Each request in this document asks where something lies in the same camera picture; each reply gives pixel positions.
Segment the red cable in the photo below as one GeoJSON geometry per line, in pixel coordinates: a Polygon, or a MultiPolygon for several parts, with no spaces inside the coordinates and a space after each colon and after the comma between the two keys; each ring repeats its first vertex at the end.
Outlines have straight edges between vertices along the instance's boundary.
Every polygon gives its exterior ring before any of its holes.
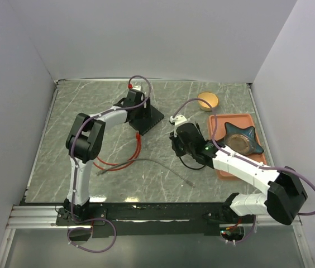
{"type": "MultiPolygon", "coordinates": [[[[135,152],[134,154],[128,159],[128,160],[132,160],[132,159],[135,159],[139,156],[140,154],[140,151],[141,151],[141,136],[139,134],[139,132],[136,132],[136,149],[135,149],[135,152]]],[[[105,162],[103,161],[102,159],[100,159],[99,157],[97,157],[97,159],[102,162],[103,164],[105,165],[109,165],[109,166],[116,166],[118,164],[115,164],[115,163],[108,163],[108,162],[105,162]]],[[[129,162],[128,164],[124,165],[124,166],[121,166],[119,168],[116,168],[116,169],[110,169],[109,171],[117,171],[117,170],[121,170],[121,169],[124,169],[128,166],[130,166],[131,164],[133,164],[133,161],[129,162]]],[[[101,170],[105,170],[104,168],[102,168],[101,166],[99,166],[98,164],[96,164],[95,162],[93,162],[93,165],[96,166],[97,168],[101,169],[101,170]]]]}
{"type": "Polygon", "coordinates": [[[238,226],[239,224],[241,224],[241,223],[242,223],[242,218],[239,218],[236,225],[227,227],[226,230],[228,230],[229,232],[232,232],[232,231],[234,231],[234,230],[237,228],[237,226],[238,226]]]}

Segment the white wall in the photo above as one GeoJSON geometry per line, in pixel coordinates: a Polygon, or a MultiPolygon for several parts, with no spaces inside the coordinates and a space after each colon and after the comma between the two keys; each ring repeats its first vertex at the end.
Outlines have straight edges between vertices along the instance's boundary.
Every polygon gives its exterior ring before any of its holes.
{"type": "Polygon", "coordinates": [[[54,79],[252,82],[296,0],[9,0],[54,79]]]}
{"type": "MultiPolygon", "coordinates": [[[[315,184],[315,0],[297,2],[252,90],[276,164],[315,184]]],[[[315,209],[308,192],[303,211],[315,209]]],[[[315,216],[302,221],[315,258],[315,216]]]]}
{"type": "Polygon", "coordinates": [[[0,0],[0,244],[22,198],[54,83],[6,0],[0,0]]]}

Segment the orange tray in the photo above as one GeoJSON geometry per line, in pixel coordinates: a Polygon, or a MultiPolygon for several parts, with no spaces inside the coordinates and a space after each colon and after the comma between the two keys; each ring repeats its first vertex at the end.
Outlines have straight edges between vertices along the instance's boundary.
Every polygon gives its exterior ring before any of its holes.
{"type": "MultiPolygon", "coordinates": [[[[222,139],[226,134],[225,123],[229,122],[239,128],[247,128],[250,126],[255,127],[253,123],[252,116],[249,113],[236,113],[236,114],[218,114],[217,115],[217,132],[214,137],[216,141],[222,139]]],[[[212,132],[214,130],[215,123],[214,123],[214,116],[209,116],[207,119],[207,128],[208,128],[208,136],[209,138],[212,137],[212,132]]],[[[258,138],[258,134],[256,132],[256,140],[258,144],[260,144],[260,140],[258,138]]],[[[247,156],[250,159],[253,159],[257,162],[263,162],[263,164],[267,164],[265,160],[264,154],[251,154],[247,156]]],[[[233,176],[230,173],[225,171],[216,170],[217,176],[220,179],[238,179],[237,177],[233,176]]]]}

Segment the wire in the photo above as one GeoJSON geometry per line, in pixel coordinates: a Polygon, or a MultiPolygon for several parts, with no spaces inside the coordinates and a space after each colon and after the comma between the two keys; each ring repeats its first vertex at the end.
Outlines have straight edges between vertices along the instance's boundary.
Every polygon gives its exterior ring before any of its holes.
{"type": "MultiPolygon", "coordinates": [[[[92,116],[92,117],[88,118],[86,121],[83,122],[83,124],[81,125],[81,127],[78,129],[77,134],[75,135],[75,137],[74,137],[74,139],[73,139],[72,147],[71,147],[70,152],[69,152],[70,157],[72,158],[72,160],[73,160],[74,163],[75,163],[75,168],[74,168],[74,173],[73,173],[73,191],[72,191],[72,199],[71,199],[71,206],[70,206],[70,212],[71,212],[72,221],[74,221],[74,222],[77,223],[77,224],[84,223],[84,222],[91,222],[91,221],[105,221],[105,222],[109,223],[109,224],[113,227],[113,230],[114,230],[113,241],[112,241],[112,243],[111,243],[107,248],[105,248],[104,250],[92,251],[92,250],[89,250],[89,249],[87,249],[87,248],[85,248],[85,247],[78,246],[77,244],[76,244],[76,245],[73,244],[74,246],[80,248],[81,250],[87,251],[87,252],[101,253],[101,252],[104,252],[104,251],[109,250],[109,249],[114,245],[115,240],[117,239],[117,232],[116,232],[116,229],[115,229],[115,226],[113,225],[113,223],[110,222],[110,221],[108,221],[108,220],[106,220],[106,219],[103,219],[103,218],[94,218],[94,219],[89,219],[89,220],[80,222],[80,221],[75,217],[75,215],[74,215],[74,210],[73,210],[73,208],[74,208],[75,192],[76,192],[75,188],[76,188],[76,186],[77,186],[77,176],[78,176],[78,169],[79,169],[79,163],[78,163],[77,159],[74,157],[75,145],[77,144],[77,139],[78,139],[78,137],[80,136],[82,130],[85,128],[85,126],[86,126],[90,121],[92,121],[92,120],[94,120],[94,119],[96,119],[96,118],[99,118],[100,116],[104,116],[105,114],[114,112],[114,111],[122,111],[122,110],[124,110],[124,111],[130,111],[130,110],[132,110],[132,109],[136,109],[136,108],[138,108],[138,107],[140,107],[140,106],[143,106],[144,103],[147,102],[147,100],[150,98],[150,94],[151,94],[151,91],[152,91],[152,86],[151,86],[150,82],[149,82],[145,77],[143,77],[143,76],[141,76],[141,75],[134,75],[134,76],[130,77],[130,79],[129,79],[128,88],[132,88],[131,80],[134,79],[134,78],[141,78],[141,79],[145,80],[145,82],[147,82],[147,85],[149,86],[149,91],[148,91],[147,96],[145,97],[145,99],[144,99],[141,103],[139,103],[138,105],[130,106],[130,107],[124,107],[124,108],[108,109],[108,110],[106,110],[106,111],[104,111],[104,112],[102,112],[102,113],[99,113],[99,114],[97,114],[97,115],[95,115],[95,116],[92,116]]],[[[70,238],[69,238],[69,233],[68,233],[68,235],[67,235],[68,241],[69,241],[70,243],[72,243],[72,241],[71,241],[70,238]]]]}
{"type": "MultiPolygon", "coordinates": [[[[141,151],[141,136],[139,134],[139,132],[136,132],[136,149],[135,149],[135,152],[134,154],[128,159],[128,160],[131,160],[131,159],[135,159],[139,156],[140,154],[140,151],[141,151]]],[[[113,163],[108,163],[108,162],[105,162],[103,161],[102,159],[100,159],[99,157],[97,157],[97,159],[102,162],[103,164],[105,165],[109,165],[109,166],[117,166],[118,164],[113,164],[113,163]]],[[[114,168],[114,169],[110,169],[109,171],[117,171],[117,170],[121,170],[121,169],[124,169],[124,168],[127,168],[128,166],[130,166],[131,164],[133,164],[133,162],[130,162],[128,163],[127,165],[125,166],[122,166],[122,167],[119,167],[119,168],[114,168]]],[[[93,165],[101,170],[104,170],[104,168],[102,168],[101,166],[99,166],[97,163],[93,162],[93,165]]]]}
{"type": "MultiPolygon", "coordinates": [[[[214,122],[215,122],[215,126],[214,126],[214,129],[213,129],[213,132],[212,132],[212,142],[213,144],[215,145],[215,147],[224,152],[225,154],[227,154],[228,156],[230,156],[230,152],[224,150],[223,148],[221,148],[216,140],[214,139],[214,137],[216,136],[216,132],[217,132],[217,113],[216,113],[216,110],[214,108],[212,108],[212,106],[204,99],[200,99],[200,98],[192,98],[192,99],[189,99],[187,100],[186,102],[184,102],[178,109],[177,111],[174,113],[173,115],[173,118],[176,117],[176,115],[181,111],[181,109],[186,105],[188,104],[189,102],[192,102],[192,101],[201,101],[203,103],[205,103],[212,111],[213,115],[214,115],[214,122]]],[[[282,171],[282,172],[286,172],[286,173],[290,173],[290,174],[293,174],[297,177],[299,177],[300,179],[302,179],[303,181],[305,181],[315,192],[315,186],[311,183],[311,181],[309,181],[306,177],[304,177],[302,174],[296,172],[295,170],[292,170],[292,169],[288,169],[286,167],[269,167],[269,166],[259,166],[258,164],[256,163],[253,163],[251,160],[249,159],[246,159],[244,157],[241,157],[239,155],[235,155],[236,158],[244,161],[244,162],[247,162],[249,164],[251,164],[252,166],[255,166],[255,167],[258,167],[259,169],[261,170],[276,170],[276,171],[282,171]]],[[[298,213],[298,215],[301,215],[301,216],[311,216],[311,215],[315,215],[315,210],[314,211],[311,211],[311,212],[301,212],[301,213],[298,213]]]]}
{"type": "Polygon", "coordinates": [[[112,226],[112,228],[113,228],[114,236],[113,236],[113,240],[112,240],[112,242],[110,243],[109,246],[107,246],[104,250],[90,250],[90,249],[88,249],[88,248],[82,247],[82,246],[76,244],[75,242],[73,242],[73,241],[70,239],[69,235],[70,235],[72,232],[76,231],[76,230],[87,230],[86,228],[83,228],[83,227],[77,227],[77,228],[71,229],[71,230],[69,230],[69,231],[67,232],[68,244],[71,244],[71,245],[75,246],[76,248],[79,248],[79,249],[81,249],[81,250],[84,250],[84,251],[87,251],[87,252],[90,252],[90,253],[102,253],[102,252],[106,252],[107,250],[109,250],[109,249],[114,245],[115,240],[117,239],[117,230],[116,230],[114,224],[113,224],[111,221],[109,221],[109,220],[107,220],[107,219],[99,218],[99,219],[87,219],[86,221],[82,221],[81,223],[93,222],[93,221],[97,221],[97,220],[100,220],[100,221],[104,221],[104,222],[106,222],[106,223],[109,223],[109,224],[112,226]]]}
{"type": "Polygon", "coordinates": [[[234,230],[237,228],[237,226],[238,226],[239,224],[241,224],[241,223],[242,223],[242,218],[239,218],[239,219],[238,219],[238,222],[237,222],[235,225],[230,226],[230,227],[227,227],[226,230],[232,232],[232,231],[234,231],[234,230]]]}
{"type": "MultiPolygon", "coordinates": [[[[180,174],[178,174],[175,170],[172,170],[171,168],[169,168],[168,166],[164,165],[163,163],[157,161],[157,160],[154,160],[154,159],[150,159],[150,158],[135,158],[135,159],[131,159],[131,160],[127,160],[125,162],[122,162],[118,165],[116,165],[115,167],[119,167],[119,166],[122,166],[122,165],[125,165],[126,163],[129,163],[129,162],[134,162],[134,161],[151,161],[151,162],[154,162],[154,163],[157,163],[161,166],[163,166],[164,168],[170,170],[172,173],[174,173],[176,176],[178,176],[180,179],[182,179],[184,182],[186,182],[186,184],[188,184],[189,186],[191,186],[192,188],[195,188],[195,184],[192,183],[191,181],[185,179],[184,177],[182,177],[180,174]]],[[[99,171],[97,173],[97,175],[100,175],[100,174],[104,174],[105,172],[109,171],[113,169],[113,167],[109,167],[108,169],[105,169],[105,170],[102,170],[102,171],[99,171]]]]}
{"type": "Polygon", "coordinates": [[[257,217],[256,217],[256,215],[254,215],[253,224],[252,224],[251,229],[241,240],[235,241],[236,244],[239,244],[239,243],[246,241],[252,235],[252,233],[254,232],[254,228],[256,227],[256,221],[257,221],[257,217]]]}
{"type": "Polygon", "coordinates": [[[206,165],[203,165],[203,166],[201,166],[201,167],[191,167],[191,166],[186,165],[185,162],[182,160],[181,157],[179,157],[179,159],[180,159],[181,163],[182,163],[186,168],[188,168],[188,169],[201,170],[201,169],[203,169],[203,168],[206,166],[206,165]]]}

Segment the gray cable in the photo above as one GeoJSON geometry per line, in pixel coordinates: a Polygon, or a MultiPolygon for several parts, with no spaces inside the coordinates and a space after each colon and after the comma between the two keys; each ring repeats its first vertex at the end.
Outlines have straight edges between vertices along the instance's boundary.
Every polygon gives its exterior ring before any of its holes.
{"type": "Polygon", "coordinates": [[[154,159],[150,159],[150,158],[135,158],[135,159],[131,159],[131,160],[127,160],[125,162],[122,162],[116,166],[112,166],[112,167],[109,167],[107,169],[104,169],[102,171],[99,171],[97,172],[97,175],[100,175],[100,174],[104,174],[105,172],[107,171],[110,171],[111,169],[116,169],[120,166],[124,166],[130,162],[133,162],[133,161],[151,161],[151,162],[154,162],[154,163],[157,163],[159,164],[160,166],[163,166],[164,168],[170,170],[172,173],[174,173],[176,176],[180,177],[184,182],[186,182],[189,186],[191,186],[192,188],[195,188],[195,184],[187,179],[185,179],[184,177],[182,177],[180,174],[178,174],[176,171],[172,170],[171,168],[169,168],[168,166],[165,166],[163,163],[157,161],[157,160],[154,160],[154,159]]]}

